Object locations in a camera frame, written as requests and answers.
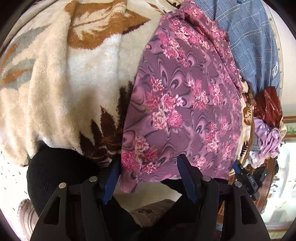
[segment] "purple floral fabric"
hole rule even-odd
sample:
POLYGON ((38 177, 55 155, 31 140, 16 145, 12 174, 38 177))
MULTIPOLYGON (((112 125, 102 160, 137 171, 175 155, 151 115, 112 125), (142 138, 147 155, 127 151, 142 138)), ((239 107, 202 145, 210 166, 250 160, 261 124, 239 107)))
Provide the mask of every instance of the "purple floral fabric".
POLYGON ((166 14, 139 64, 123 133, 124 192, 179 178, 184 153, 228 178, 241 133, 241 82, 228 35, 193 1, 166 14))
POLYGON ((279 129, 269 126, 256 117, 254 117, 254 123, 255 134, 259 138, 259 159, 265 159, 269 153, 273 157, 279 155, 279 145, 282 141, 279 129))

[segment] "patterned fabric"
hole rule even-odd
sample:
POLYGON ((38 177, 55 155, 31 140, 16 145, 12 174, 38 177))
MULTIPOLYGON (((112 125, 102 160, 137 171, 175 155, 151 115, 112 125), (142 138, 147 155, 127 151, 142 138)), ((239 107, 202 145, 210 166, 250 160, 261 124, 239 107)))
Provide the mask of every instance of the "patterned fabric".
MULTIPOLYGON (((242 86, 244 87, 246 81, 242 79, 242 86)), ((241 116, 242 116, 242 131, 239 137, 237 150, 235 153, 235 159, 239 160, 243 167, 246 167, 246 162, 249 157, 249 152, 252 148, 252 143, 255 136, 255 125, 254 125, 254 104, 253 90, 247 85, 242 91, 241 101, 241 116)), ((231 169, 229 176, 235 175, 234 169, 231 169)))
POLYGON ((241 91, 227 33, 193 1, 166 14, 143 53, 128 107, 122 190, 179 178, 180 153, 204 175, 227 179, 241 133, 241 91))
POLYGON ((174 201, 164 199, 159 202, 151 203, 143 207, 139 207, 129 213, 135 222, 141 227, 153 226, 173 205, 174 201))
POLYGON ((274 33, 260 0, 195 0, 195 3, 227 30, 237 67, 252 84, 255 94, 275 86, 280 96, 279 58, 274 33))
POLYGON ((276 157, 279 154, 279 145, 282 140, 279 129, 269 126, 256 117, 254 117, 254 122, 255 133, 259 138, 259 158, 264 159, 269 153, 273 158, 276 157))
POLYGON ((30 199, 23 200, 18 208, 18 217, 22 230, 27 238, 30 240, 34 228, 39 219, 30 199))
POLYGON ((26 11, 1 46, 5 157, 26 165, 44 142, 108 165, 121 151, 143 49, 162 15, 178 4, 46 0, 26 11))
POLYGON ((257 135, 255 135, 255 140, 254 140, 254 143, 252 145, 251 151, 256 151, 256 152, 259 152, 260 151, 259 137, 257 135))

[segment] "pink flower print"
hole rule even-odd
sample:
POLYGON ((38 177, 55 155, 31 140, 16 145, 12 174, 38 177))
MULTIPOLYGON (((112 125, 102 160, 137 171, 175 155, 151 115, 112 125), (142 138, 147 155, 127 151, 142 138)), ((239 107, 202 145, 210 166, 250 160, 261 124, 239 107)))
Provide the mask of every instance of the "pink flower print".
POLYGON ((188 80, 187 86, 193 88, 195 86, 194 81, 193 80, 188 80))
POLYGON ((221 38, 226 38, 226 36, 227 36, 227 34, 226 34, 226 31, 225 30, 219 30, 219 32, 220 32, 220 37, 221 38))
POLYGON ((240 70, 236 67, 235 65, 235 61, 232 60, 231 63, 230 63, 230 67, 231 67, 231 70, 235 73, 235 74, 239 74, 240 73, 240 70))
POLYGON ((206 110, 209 99, 207 93, 202 91, 202 81, 196 80, 195 84, 193 80, 189 80, 187 85, 193 90, 192 106, 194 109, 206 110))
POLYGON ((204 142, 207 143, 207 151, 217 152, 219 148, 218 143, 220 139, 220 133, 217 131, 216 123, 211 122, 210 127, 211 131, 205 135, 204 142))
POLYGON ((195 26, 193 27, 199 34, 201 34, 202 36, 205 36, 205 34, 202 32, 202 30, 200 29, 199 26, 195 26))
POLYGON ((152 126, 157 130, 167 129, 167 122, 165 114, 161 111, 152 113, 152 126))
POLYGON ((184 9, 184 11, 189 16, 193 15, 195 18, 200 18, 201 15, 204 14, 203 11, 201 9, 197 8, 196 6, 195 7, 191 6, 190 8, 186 8, 186 9, 184 9))
POLYGON ((154 76, 151 76, 151 83, 152 83, 152 91, 153 92, 161 92, 164 90, 164 86, 162 84, 162 80, 155 79, 154 76))
POLYGON ((179 95, 176 95, 176 105, 182 106, 183 102, 184 101, 182 100, 182 97, 179 97, 179 95))
POLYGON ((211 127, 210 132, 207 133, 204 138, 204 141, 206 143, 212 142, 212 140, 215 138, 215 134, 217 132, 217 124, 216 123, 211 122, 210 127, 211 127))
POLYGON ((141 171, 147 174, 151 174, 153 172, 156 172, 157 168, 152 162, 150 162, 148 165, 143 165, 141 167, 141 171))
POLYGON ((227 122, 227 118, 226 116, 223 116, 221 119, 220 119, 220 124, 221 124, 221 130, 222 131, 227 131, 229 129, 229 124, 227 122))
POLYGON ((206 14, 204 14, 204 15, 205 15, 205 17, 206 17, 208 23, 212 23, 212 22, 213 22, 212 20, 210 20, 210 18, 209 18, 206 14))
POLYGON ((176 106, 176 98, 170 96, 169 94, 164 94, 161 98, 163 102, 163 109, 164 111, 173 111, 176 106))
POLYGON ((230 84, 231 83, 231 78, 229 75, 227 75, 226 79, 225 79, 226 83, 230 84))
POLYGON ((194 160, 192 165, 194 167, 198 167, 199 169, 203 170, 204 168, 207 167, 207 160, 205 157, 200 157, 197 160, 194 160))
POLYGON ((209 34, 209 30, 207 30, 207 29, 205 28, 205 26, 204 26, 202 23, 200 23, 200 29, 202 29, 203 32, 205 32, 206 35, 209 34))
POLYGON ((234 109, 241 109, 241 105, 240 105, 240 100, 238 99, 237 95, 235 95, 234 93, 230 94, 230 102, 232 103, 232 107, 234 109))
POLYGON ((177 58, 178 57, 178 52, 171 48, 171 47, 167 47, 163 53, 165 54, 166 57, 168 58, 177 58))
POLYGON ((189 66, 189 63, 187 61, 187 57, 186 57, 185 51, 183 49, 181 49, 181 48, 179 50, 179 60, 180 60, 181 64, 184 67, 188 67, 189 66))
POLYGON ((212 25, 211 30, 214 33, 215 37, 217 38, 217 41, 219 42, 220 41, 220 32, 219 32, 219 30, 217 29, 217 27, 215 25, 212 25))
POLYGON ((179 19, 172 19, 172 23, 173 23, 173 26, 176 26, 176 27, 182 26, 182 23, 179 19))
POLYGON ((149 149, 147 153, 144 154, 145 161, 154 161, 157 158, 157 150, 149 149))
POLYGON ((232 58, 232 53, 231 53, 231 49, 230 49, 230 46, 229 46, 229 45, 227 45, 226 56, 227 56, 228 58, 232 58))
POLYGON ((209 87, 210 94, 213 100, 213 104, 215 106, 219 106, 220 103, 222 102, 222 94, 220 94, 220 87, 218 84, 213 84, 209 87))
POLYGON ((211 143, 207 143, 206 149, 207 149, 207 151, 212 151, 212 152, 217 153, 217 151, 218 151, 218 142, 213 141, 211 143))
POLYGON ((234 60, 231 61, 230 66, 231 66, 232 71, 234 71, 236 69, 236 65, 235 65, 234 60))
POLYGON ((202 45, 205 49, 207 49, 207 50, 210 49, 210 46, 209 46, 209 44, 208 44, 206 41, 202 41, 202 42, 201 42, 201 45, 202 45))
POLYGON ((173 127, 180 127, 183 125, 182 115, 180 115, 179 112, 176 110, 168 114, 167 121, 168 121, 168 124, 173 127))
POLYGON ((226 159, 230 157, 231 150, 232 150, 232 146, 230 145, 229 142, 226 142, 223 149, 222 149, 222 160, 223 161, 226 161, 226 159))
POLYGON ((171 177, 172 177, 172 174, 168 173, 168 174, 165 174, 162 179, 165 180, 165 179, 168 179, 168 178, 171 178, 171 177))
POLYGON ((189 41, 190 43, 192 43, 193 45, 199 45, 200 40, 201 40, 200 37, 197 36, 197 35, 195 34, 195 32, 190 31, 190 34, 189 34, 189 37, 188 37, 188 41, 189 41))
POLYGON ((217 53, 221 55, 222 54, 222 50, 221 50, 220 45, 217 43, 216 40, 213 40, 213 45, 214 45, 217 53))
POLYGON ((179 49, 180 48, 180 45, 178 44, 178 42, 175 40, 175 39, 173 39, 173 38, 171 38, 171 37, 169 37, 168 38, 169 39, 169 46, 171 46, 173 49, 179 49))
POLYGON ((205 91, 197 92, 192 98, 192 106, 194 109, 206 110, 209 99, 205 91))
POLYGON ((142 153, 149 149, 149 144, 146 142, 146 139, 144 137, 136 137, 134 140, 134 147, 136 153, 142 153))
POLYGON ((145 104, 148 106, 150 111, 153 111, 155 108, 158 108, 159 97, 156 96, 153 92, 146 92, 146 101, 145 104))
POLYGON ((233 147, 234 148, 237 148, 237 144, 239 143, 239 134, 235 134, 232 137, 232 142, 233 142, 233 147))
POLYGON ((168 46, 169 38, 164 33, 159 33, 158 35, 160 42, 163 46, 168 46))
POLYGON ((189 42, 190 32, 186 26, 180 25, 174 33, 186 43, 189 42))
POLYGON ((133 165, 135 163, 135 152, 134 151, 123 151, 121 153, 121 164, 123 168, 127 171, 131 171, 133 169, 133 165))

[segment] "black fabric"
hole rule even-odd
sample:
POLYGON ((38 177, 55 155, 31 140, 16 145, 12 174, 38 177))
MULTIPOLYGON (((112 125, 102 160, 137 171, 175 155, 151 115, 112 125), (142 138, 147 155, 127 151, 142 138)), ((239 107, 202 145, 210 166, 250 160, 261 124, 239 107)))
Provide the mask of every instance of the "black fabric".
POLYGON ((57 186, 75 185, 97 175, 99 167, 73 150, 45 147, 30 161, 28 193, 38 216, 57 186))
POLYGON ((0 1, 0 46, 3 45, 7 35, 18 19, 25 13, 36 0, 0 1))
POLYGON ((0 210, 0 240, 3 241, 20 241, 15 232, 10 227, 2 211, 0 210))
MULTIPOLYGON (((99 171, 99 167, 89 158, 73 150, 50 147, 40 150, 32 158, 27 172, 28 192, 37 215, 40 216, 60 183, 80 184, 91 176, 98 175, 99 171)), ((112 240, 124 240, 140 229, 130 213, 124 210, 114 197, 101 207, 112 240)), ((75 230, 75 233, 77 232, 81 237, 83 232, 75 230)))
POLYGON ((296 39, 295 1, 291 0, 263 0, 277 12, 296 39))
MULTIPOLYGON (((225 179, 214 178, 214 180, 218 183, 228 183, 225 179)), ((149 227, 141 233, 139 240, 194 240, 193 235, 199 207, 188 198, 181 179, 165 179, 161 183, 182 194, 182 196, 153 227, 149 227)), ((219 200, 218 210, 222 203, 223 200, 219 200)), ((216 230, 214 240, 220 240, 220 236, 221 232, 216 230)))

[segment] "fleece blanket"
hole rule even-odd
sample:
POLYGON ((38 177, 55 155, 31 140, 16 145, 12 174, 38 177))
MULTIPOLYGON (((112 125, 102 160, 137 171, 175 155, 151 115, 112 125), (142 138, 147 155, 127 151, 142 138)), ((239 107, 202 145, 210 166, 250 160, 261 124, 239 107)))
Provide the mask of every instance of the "fleece blanket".
POLYGON ((142 52, 175 0, 46 0, 1 47, 0 149, 28 164, 41 145, 107 165, 142 52))

